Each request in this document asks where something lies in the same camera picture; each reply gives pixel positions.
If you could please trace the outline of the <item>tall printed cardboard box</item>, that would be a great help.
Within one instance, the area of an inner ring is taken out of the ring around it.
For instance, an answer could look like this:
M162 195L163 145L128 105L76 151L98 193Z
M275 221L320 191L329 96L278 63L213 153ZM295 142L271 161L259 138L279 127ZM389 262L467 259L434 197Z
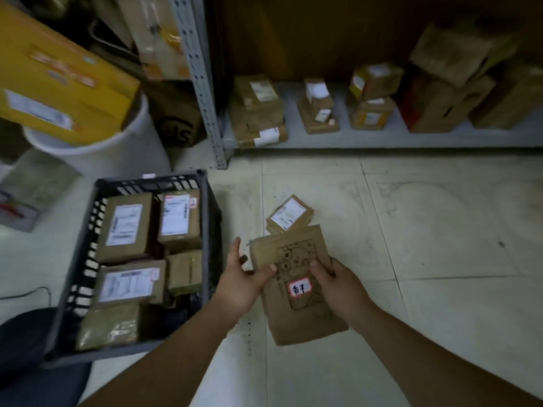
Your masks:
M116 0L150 81L191 78L170 0Z

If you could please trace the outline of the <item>white plastic bucket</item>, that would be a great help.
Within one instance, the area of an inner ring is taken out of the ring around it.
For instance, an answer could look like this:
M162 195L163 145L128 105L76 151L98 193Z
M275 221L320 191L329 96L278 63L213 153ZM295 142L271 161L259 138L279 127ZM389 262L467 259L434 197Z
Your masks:
M168 175L172 166L149 113L148 98L139 95L126 128L101 142L71 146L40 131L23 127L26 140L37 150L63 161L82 176L141 178L146 174Z

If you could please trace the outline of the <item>cardboard box tall white label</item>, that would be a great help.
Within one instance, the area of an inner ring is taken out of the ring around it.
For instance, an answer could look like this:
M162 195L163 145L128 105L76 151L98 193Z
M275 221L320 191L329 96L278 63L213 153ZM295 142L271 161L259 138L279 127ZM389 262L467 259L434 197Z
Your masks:
M100 264L121 264L150 257L151 192L107 199L95 258Z

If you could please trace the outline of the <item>large brown box red print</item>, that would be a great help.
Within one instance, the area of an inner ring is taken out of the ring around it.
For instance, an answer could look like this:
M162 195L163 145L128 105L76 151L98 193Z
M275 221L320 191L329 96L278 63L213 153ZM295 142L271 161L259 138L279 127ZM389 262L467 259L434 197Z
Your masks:
M496 86L488 75L453 87L426 71L409 66L395 102L410 133L451 132Z

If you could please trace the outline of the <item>person's left hand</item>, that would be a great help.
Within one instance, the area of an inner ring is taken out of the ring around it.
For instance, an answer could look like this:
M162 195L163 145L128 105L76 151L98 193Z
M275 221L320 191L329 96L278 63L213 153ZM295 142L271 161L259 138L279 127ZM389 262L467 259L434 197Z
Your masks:
M247 257L241 256L242 266L246 261ZM229 273L226 264L210 302L223 319L235 324L251 310L264 286L276 276L277 271L275 264L266 264L256 271L245 271L242 268Z

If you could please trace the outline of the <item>flat cardboard box white label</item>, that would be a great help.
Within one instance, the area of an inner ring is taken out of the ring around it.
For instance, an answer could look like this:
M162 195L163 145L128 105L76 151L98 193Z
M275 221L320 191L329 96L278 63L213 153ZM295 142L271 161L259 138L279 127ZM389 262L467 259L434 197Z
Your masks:
M237 127L234 136L240 149L262 148L265 146L286 142L289 138L285 125L262 130Z

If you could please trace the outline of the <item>brown paper bag black logo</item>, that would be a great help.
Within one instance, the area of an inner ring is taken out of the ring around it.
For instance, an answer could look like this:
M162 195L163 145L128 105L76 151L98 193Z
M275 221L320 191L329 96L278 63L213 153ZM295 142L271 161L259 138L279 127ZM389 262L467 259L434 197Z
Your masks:
M190 83L151 81L147 79L142 66L126 55L120 55L118 51L99 43L93 43L90 50L141 82L142 92L148 98L149 113L164 146L191 148L207 137Z

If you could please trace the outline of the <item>big plain brown cardboard box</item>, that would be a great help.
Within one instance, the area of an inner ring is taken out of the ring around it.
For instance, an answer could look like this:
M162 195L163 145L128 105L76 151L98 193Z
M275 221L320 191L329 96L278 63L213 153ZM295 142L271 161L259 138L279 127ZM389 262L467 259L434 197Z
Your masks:
M473 127L509 130L543 104L543 57L514 57L489 76L496 86L469 114Z

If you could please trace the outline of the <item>person's left forearm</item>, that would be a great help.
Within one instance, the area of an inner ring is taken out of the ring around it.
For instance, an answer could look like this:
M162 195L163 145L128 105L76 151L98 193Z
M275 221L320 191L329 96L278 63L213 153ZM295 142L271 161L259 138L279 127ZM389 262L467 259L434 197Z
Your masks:
M217 349L240 317L216 294L156 349L79 407L189 407Z

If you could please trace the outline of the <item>person's right hand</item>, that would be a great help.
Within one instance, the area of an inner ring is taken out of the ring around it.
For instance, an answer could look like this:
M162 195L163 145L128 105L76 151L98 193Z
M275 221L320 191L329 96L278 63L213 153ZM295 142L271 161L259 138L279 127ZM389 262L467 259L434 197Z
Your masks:
M339 260L331 258L334 284L330 293L323 293L331 310L345 323L362 334L368 316L376 309L360 279Z

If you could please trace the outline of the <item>person's dark trouser leg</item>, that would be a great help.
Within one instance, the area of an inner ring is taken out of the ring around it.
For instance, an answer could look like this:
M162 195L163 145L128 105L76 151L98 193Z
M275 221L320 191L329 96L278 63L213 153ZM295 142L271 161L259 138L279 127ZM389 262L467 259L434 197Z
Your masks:
M0 325L0 407L76 407L92 363L45 369L56 308L31 310Z

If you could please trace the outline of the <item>taped shiny cardboard box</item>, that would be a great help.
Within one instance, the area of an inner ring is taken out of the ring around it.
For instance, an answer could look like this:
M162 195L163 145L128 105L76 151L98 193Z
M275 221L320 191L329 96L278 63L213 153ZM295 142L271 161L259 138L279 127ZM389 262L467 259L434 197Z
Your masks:
M137 303L89 310L80 325L75 350L82 352L137 342L140 315L141 307Z

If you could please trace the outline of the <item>large yellow cardboard box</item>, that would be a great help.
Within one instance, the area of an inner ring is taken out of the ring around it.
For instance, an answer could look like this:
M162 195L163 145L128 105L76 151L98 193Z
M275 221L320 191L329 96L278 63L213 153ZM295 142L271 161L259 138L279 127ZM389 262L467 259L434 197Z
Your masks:
M82 146L140 107L137 79L0 0L0 118Z

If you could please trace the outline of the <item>brown paper parcel with drawing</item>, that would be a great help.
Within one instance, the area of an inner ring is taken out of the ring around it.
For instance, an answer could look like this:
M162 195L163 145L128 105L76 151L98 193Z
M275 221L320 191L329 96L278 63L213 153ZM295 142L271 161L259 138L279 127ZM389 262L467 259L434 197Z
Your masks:
M268 327L277 346L318 340L349 329L325 302L322 288L309 269L319 261L333 276L320 225L300 227L249 242L255 270L275 264L277 272L261 297Z

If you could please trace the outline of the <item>person's right forearm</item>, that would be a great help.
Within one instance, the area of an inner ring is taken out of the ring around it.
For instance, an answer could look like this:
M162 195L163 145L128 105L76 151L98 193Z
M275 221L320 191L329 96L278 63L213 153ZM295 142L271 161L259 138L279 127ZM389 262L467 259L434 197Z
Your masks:
M543 407L543 400L458 357L375 305L342 318L367 342L411 407Z

